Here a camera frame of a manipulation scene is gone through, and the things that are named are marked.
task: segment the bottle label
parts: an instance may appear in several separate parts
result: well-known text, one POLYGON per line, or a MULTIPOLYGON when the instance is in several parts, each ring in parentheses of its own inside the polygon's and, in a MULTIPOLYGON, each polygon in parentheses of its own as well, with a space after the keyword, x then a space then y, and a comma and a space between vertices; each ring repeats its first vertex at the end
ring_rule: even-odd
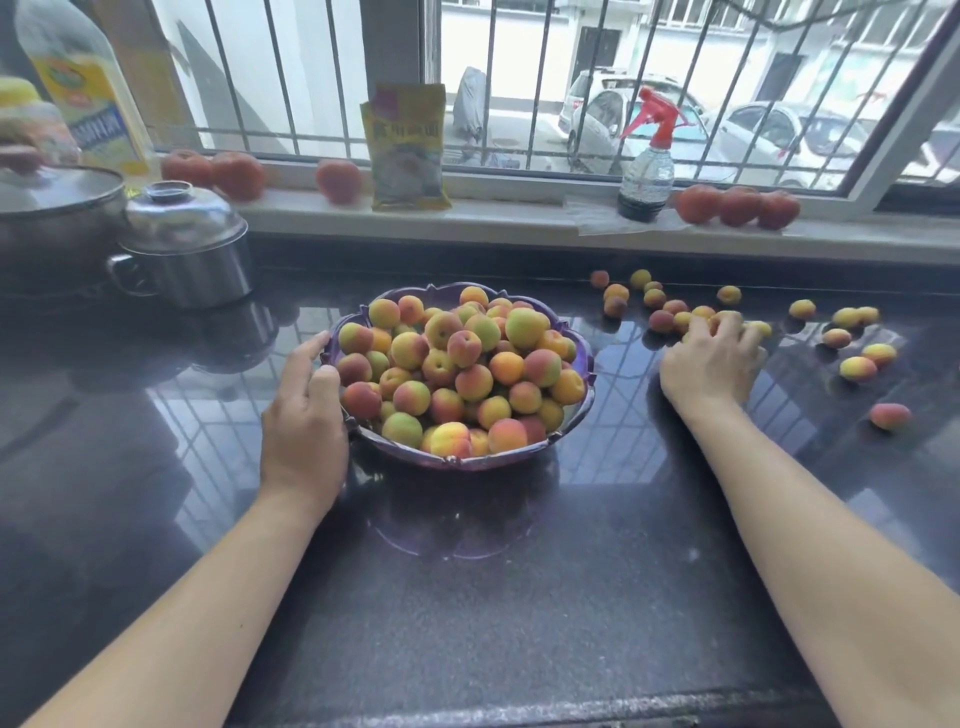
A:
POLYGON ((130 177, 150 173, 117 104, 113 86, 99 63, 75 63, 62 58, 31 60, 77 144, 84 150, 87 164, 115 169, 130 177))

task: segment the forearm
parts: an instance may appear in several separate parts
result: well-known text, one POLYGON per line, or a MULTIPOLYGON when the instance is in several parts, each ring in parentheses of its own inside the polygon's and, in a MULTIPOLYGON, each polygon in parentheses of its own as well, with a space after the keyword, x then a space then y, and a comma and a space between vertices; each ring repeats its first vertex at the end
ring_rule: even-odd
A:
POLYGON ((259 499, 26 726, 222 726, 318 522, 286 494, 259 499))
POLYGON ((960 710, 960 598, 739 407, 714 404, 684 419, 845 728, 952 725, 960 710))

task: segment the cooking oil bottle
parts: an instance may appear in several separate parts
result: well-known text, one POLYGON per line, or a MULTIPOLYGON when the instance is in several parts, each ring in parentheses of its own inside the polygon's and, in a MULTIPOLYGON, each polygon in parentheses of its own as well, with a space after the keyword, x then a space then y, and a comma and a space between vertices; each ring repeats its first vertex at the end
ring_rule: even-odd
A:
POLYGON ((96 24, 70 0, 19 0, 14 27, 84 163, 119 172, 132 187, 158 180, 154 145, 96 24))

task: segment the tomato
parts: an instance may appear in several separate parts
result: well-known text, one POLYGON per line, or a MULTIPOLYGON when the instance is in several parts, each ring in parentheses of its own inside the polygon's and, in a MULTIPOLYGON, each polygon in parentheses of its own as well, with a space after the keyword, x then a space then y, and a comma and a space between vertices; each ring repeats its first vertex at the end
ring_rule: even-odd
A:
POLYGON ((789 192, 768 192, 756 223, 771 231, 783 230, 800 214, 800 200, 789 192))
POLYGON ((763 198, 752 187, 731 187, 720 198, 720 222, 742 228, 754 220, 763 207, 763 198))
POLYGON ((694 184, 677 196, 674 207, 685 223, 703 225, 716 217, 723 193, 709 184, 694 184))
POLYGON ((360 197, 363 175, 346 159, 323 159, 317 165, 317 186, 334 205, 352 205, 360 197))
POLYGON ((160 162, 164 180, 190 182, 195 187, 213 186, 213 164, 204 155, 189 149, 177 149, 160 162))
POLYGON ((263 195, 267 175, 256 158, 244 152, 221 152, 213 158, 213 182, 232 200, 248 203, 263 195))

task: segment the white car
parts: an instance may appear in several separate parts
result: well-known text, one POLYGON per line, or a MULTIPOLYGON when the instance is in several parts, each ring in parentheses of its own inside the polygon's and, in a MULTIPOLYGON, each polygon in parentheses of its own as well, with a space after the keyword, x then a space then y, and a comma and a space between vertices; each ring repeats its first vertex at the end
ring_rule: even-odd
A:
MULTIPOLYGON (((615 159, 620 146, 620 136, 630 121, 636 118, 641 103, 634 103, 629 119, 627 107, 633 95, 631 88, 619 88, 601 91, 587 105, 587 116, 584 119, 584 133, 580 144, 576 143, 577 126, 580 124, 580 115, 583 107, 573 112, 571 125, 573 131, 567 138, 567 156, 570 168, 579 167, 595 175, 622 174, 621 164, 629 163, 629 159, 636 157, 650 146, 650 139, 657 130, 656 122, 640 124, 624 140, 624 162, 615 159)), ((676 103, 677 95, 670 98, 676 103)), ((700 160, 707 146, 708 133, 696 109, 684 102, 682 118, 677 119, 673 130, 673 146, 670 155, 674 159, 674 175, 678 180, 692 180, 700 160)), ((719 164, 705 166, 700 170, 698 179, 705 182, 729 182, 736 174, 736 167, 729 165, 728 160, 715 147, 707 152, 706 161, 719 164)))
MULTIPOLYGON (((573 112, 583 105, 585 98, 589 96, 592 99, 601 91, 616 88, 626 88, 633 92, 636 73, 629 73, 625 68, 597 66, 593 71, 593 86, 590 94, 587 94, 588 80, 589 72, 581 71, 580 75, 570 84, 570 90, 566 93, 564 107, 560 109, 560 116, 557 119, 557 126, 560 127, 560 131, 564 135, 573 131, 570 120, 573 118, 573 112)), ((680 96, 680 91, 683 88, 676 79, 659 73, 645 74, 643 85, 650 86, 657 93, 669 94, 676 91, 675 95, 677 97, 680 96)), ((689 92, 686 94, 686 100, 697 110, 697 113, 702 114, 704 112, 704 108, 689 92)))
POLYGON ((756 127, 763 119, 767 105, 768 102, 754 102, 735 107, 728 109, 722 119, 708 121, 711 128, 719 125, 713 145, 724 157, 736 164, 763 165, 760 169, 745 168, 737 183, 836 189, 867 141, 866 130, 853 124, 843 143, 837 147, 850 119, 819 109, 804 136, 800 137, 810 118, 811 106, 776 102, 763 121, 751 150, 756 127))

